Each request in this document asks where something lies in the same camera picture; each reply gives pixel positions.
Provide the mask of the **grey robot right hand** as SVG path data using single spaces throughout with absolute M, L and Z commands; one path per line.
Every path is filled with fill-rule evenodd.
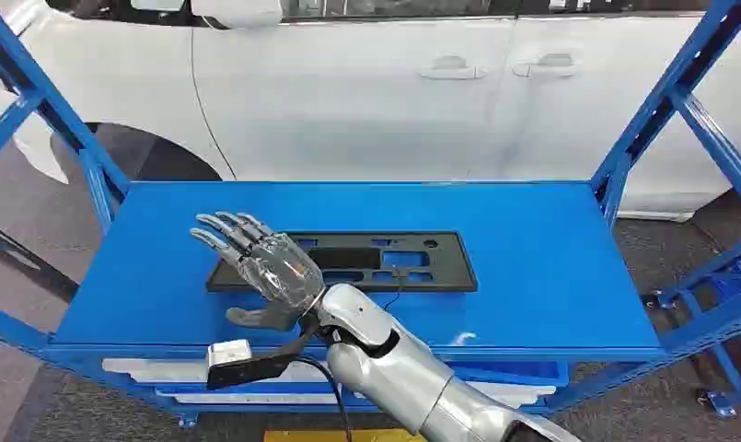
M 193 227 L 190 234 L 215 250 L 267 300 L 262 309 L 229 308 L 226 318 L 237 326 L 289 331 L 326 290 L 317 264 L 287 235 L 254 216 L 219 211 L 195 218 L 211 230 Z

